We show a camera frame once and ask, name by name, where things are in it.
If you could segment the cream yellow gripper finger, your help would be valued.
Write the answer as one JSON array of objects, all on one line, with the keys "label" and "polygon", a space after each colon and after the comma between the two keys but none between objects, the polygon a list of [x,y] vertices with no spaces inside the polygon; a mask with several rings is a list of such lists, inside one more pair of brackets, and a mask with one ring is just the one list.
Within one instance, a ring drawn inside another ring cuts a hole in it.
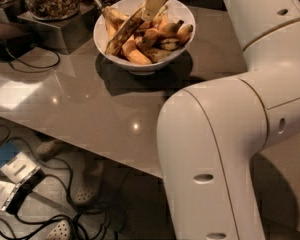
[{"label": "cream yellow gripper finger", "polygon": [[145,0],[142,19],[152,21],[167,0]]}]

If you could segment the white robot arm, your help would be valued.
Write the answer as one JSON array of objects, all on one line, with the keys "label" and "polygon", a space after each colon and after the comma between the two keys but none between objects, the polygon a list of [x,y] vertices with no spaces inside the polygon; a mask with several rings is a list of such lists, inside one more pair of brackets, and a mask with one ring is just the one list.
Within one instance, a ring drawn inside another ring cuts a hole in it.
[{"label": "white robot arm", "polygon": [[250,160],[300,132],[300,1],[223,1],[246,72],[176,92],[157,123],[178,240],[265,240]]}]

